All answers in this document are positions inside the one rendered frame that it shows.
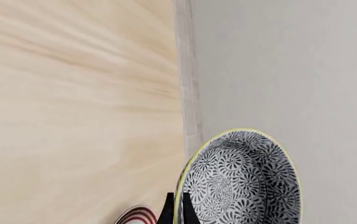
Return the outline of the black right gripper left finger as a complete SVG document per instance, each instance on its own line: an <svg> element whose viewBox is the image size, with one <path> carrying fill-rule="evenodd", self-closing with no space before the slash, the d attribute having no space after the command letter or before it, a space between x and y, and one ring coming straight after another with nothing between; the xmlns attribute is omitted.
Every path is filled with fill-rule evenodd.
<svg viewBox="0 0 357 224"><path fill-rule="evenodd" d="M174 219L174 193L166 195L165 203L156 224L173 224Z"/></svg>

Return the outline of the white plate with red rings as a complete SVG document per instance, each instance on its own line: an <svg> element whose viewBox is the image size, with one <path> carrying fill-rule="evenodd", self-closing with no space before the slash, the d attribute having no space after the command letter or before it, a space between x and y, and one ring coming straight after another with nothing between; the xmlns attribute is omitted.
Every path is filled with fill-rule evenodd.
<svg viewBox="0 0 357 224"><path fill-rule="evenodd" d="M156 224L154 212L145 205L136 205L126 210L113 224Z"/></svg>

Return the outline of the black and white patterned bowl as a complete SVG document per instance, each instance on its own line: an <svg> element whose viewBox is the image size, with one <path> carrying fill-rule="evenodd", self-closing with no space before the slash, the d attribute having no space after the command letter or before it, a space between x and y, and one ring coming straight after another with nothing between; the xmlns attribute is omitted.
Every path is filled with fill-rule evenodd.
<svg viewBox="0 0 357 224"><path fill-rule="evenodd" d="M172 224L185 224L189 194L200 224L301 224L296 169L282 146L251 128L218 134L188 160L177 181Z"/></svg>

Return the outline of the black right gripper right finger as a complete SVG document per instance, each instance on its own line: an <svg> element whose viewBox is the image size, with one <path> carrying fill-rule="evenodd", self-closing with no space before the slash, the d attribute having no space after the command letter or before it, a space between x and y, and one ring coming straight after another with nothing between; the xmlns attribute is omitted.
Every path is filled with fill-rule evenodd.
<svg viewBox="0 0 357 224"><path fill-rule="evenodd" d="M188 192L183 193L183 224L200 224Z"/></svg>

